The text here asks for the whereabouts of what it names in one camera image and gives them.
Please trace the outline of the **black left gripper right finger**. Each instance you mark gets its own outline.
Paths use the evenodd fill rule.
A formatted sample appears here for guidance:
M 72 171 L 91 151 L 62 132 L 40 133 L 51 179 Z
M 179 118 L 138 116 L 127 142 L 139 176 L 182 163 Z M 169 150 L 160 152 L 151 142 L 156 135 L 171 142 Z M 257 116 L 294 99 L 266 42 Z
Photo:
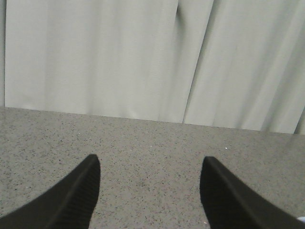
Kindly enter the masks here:
M 200 198 L 213 229 L 303 229 L 304 222 L 281 210 L 236 177 L 217 158 L 203 159 Z

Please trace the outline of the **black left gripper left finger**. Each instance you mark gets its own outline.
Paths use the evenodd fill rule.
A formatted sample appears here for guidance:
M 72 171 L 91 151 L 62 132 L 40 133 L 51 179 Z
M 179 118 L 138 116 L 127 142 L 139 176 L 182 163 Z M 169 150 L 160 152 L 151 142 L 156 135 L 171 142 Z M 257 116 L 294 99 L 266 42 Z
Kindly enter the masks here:
M 45 193 L 0 219 L 2 229 L 87 229 L 100 191 L 97 155 L 88 155 Z

